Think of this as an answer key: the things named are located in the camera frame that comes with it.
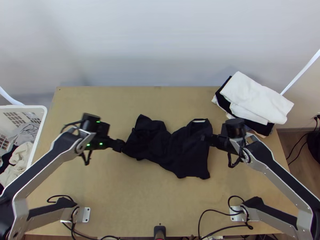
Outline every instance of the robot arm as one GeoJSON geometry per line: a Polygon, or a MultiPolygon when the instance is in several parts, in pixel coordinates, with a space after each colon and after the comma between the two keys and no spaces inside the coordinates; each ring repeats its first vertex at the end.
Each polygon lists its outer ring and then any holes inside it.
{"type": "Polygon", "coordinates": [[[81,156],[89,164],[93,150],[113,148],[121,152],[122,140],[108,136],[109,125],[100,117],[84,114],[80,127],[61,133],[51,149],[16,180],[8,185],[0,197],[0,240],[19,240],[24,233],[58,220],[88,222],[90,208],[81,208],[72,199],[59,198],[55,204],[28,209],[26,198],[62,163],[81,156]],[[84,150],[89,150],[88,157],[84,150]]]}
{"type": "Polygon", "coordinates": [[[243,162],[262,172],[299,209],[298,216],[295,217],[265,205],[259,197],[253,197],[240,206],[232,207],[244,212],[233,217],[234,221],[246,221],[248,217],[252,221],[263,221],[295,239],[320,239],[320,200],[278,164],[263,142],[255,135],[246,133],[242,119],[227,120],[222,125],[220,135],[203,140],[228,152],[229,167],[233,168],[243,162]],[[234,164],[231,163],[230,154],[239,156],[234,164]]]}
{"type": "MultiPolygon", "coordinates": [[[[51,149],[29,169],[8,185],[0,196],[0,240],[19,240],[25,232],[58,220],[87,222],[90,208],[81,208],[72,199],[59,198],[55,204],[28,209],[26,198],[62,163],[81,156],[89,164],[93,150],[113,148],[121,152],[124,142],[108,136],[109,125],[100,118],[84,114],[80,123],[61,133],[51,149]]],[[[259,197],[251,198],[234,210],[244,213],[236,221],[263,221],[282,232],[301,240],[319,240],[320,201],[288,171],[280,166],[272,152],[253,134],[246,133],[239,119],[226,121],[222,133],[202,140],[228,152],[229,166],[244,162],[263,172],[299,209],[297,217],[266,206],[259,197]],[[231,154],[238,155],[235,163],[231,154]]]]}

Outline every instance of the stack of folded clothes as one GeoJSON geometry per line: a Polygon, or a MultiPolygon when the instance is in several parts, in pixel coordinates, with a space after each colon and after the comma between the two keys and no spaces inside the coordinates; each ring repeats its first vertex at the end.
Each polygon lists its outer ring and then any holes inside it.
{"type": "Polygon", "coordinates": [[[241,72],[226,80],[212,102],[223,109],[228,118],[243,118],[246,126],[262,136],[269,136],[274,124],[284,124],[294,105],[241,72]]]}

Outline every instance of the white laundry basket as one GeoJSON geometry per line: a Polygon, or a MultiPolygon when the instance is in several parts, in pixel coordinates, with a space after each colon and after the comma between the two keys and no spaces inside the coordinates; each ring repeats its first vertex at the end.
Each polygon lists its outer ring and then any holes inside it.
{"type": "Polygon", "coordinates": [[[28,159],[27,168],[29,168],[32,164],[32,159],[39,142],[47,112],[48,111],[45,106],[0,106],[0,156],[7,153],[12,148],[13,143],[10,143],[6,139],[6,136],[10,134],[12,130],[19,127],[23,123],[39,123],[40,127],[28,159]]]}

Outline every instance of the wooden table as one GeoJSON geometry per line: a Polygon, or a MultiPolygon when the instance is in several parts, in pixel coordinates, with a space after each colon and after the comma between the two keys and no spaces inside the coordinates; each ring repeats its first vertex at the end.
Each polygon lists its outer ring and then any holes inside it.
{"type": "MultiPolygon", "coordinates": [[[[225,113],[211,102],[217,87],[60,87],[56,89],[34,160],[45,154],[62,126],[83,112],[101,116],[111,125],[111,138],[126,140],[139,114],[165,122],[169,132],[194,118],[208,118],[220,133],[225,113]]],[[[276,160],[288,165],[276,131],[263,140],[276,160]]],[[[197,235],[200,214],[208,209],[229,212],[227,199],[239,195],[262,197],[265,204],[296,214],[295,206],[262,173],[245,164],[228,168],[227,153],[210,148],[210,179],[178,179],[172,172],[147,160],[136,161],[111,149],[95,151],[89,166],[76,158],[64,163],[28,198],[30,207],[43,206],[56,194],[69,194],[82,206],[91,207],[89,223],[77,230],[89,236],[153,236],[153,227],[166,226],[168,236],[197,235]]],[[[236,199],[232,204],[239,204],[236,199]]],[[[201,235],[237,224],[214,212],[204,215],[201,235]]],[[[280,231],[263,222],[253,230],[233,228],[221,235],[270,234],[280,231]]],[[[69,236],[59,222],[31,234],[69,236]]]]}

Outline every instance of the floor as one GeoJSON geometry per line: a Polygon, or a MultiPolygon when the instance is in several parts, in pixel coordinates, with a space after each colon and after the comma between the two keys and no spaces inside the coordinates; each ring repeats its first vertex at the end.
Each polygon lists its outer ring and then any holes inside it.
{"type": "MultiPolygon", "coordinates": [[[[291,148],[300,139],[300,137],[306,132],[278,132],[279,138],[283,147],[285,156],[288,156],[291,148]]],[[[296,149],[293,151],[292,156],[288,160],[293,160],[300,149],[300,146],[305,142],[305,138],[301,140],[296,149]]],[[[304,184],[311,192],[313,192],[318,198],[320,198],[320,164],[316,162],[310,154],[307,145],[302,149],[299,158],[290,164],[291,173],[304,184]]],[[[288,237],[284,234],[276,234],[279,240],[294,240],[294,238],[288,237]]],[[[83,240],[84,238],[77,237],[77,240],[83,240]]],[[[254,236],[250,236],[247,240],[255,239],[254,236]]],[[[25,236],[25,240],[71,240],[71,237],[57,237],[57,236],[25,236]]]]}

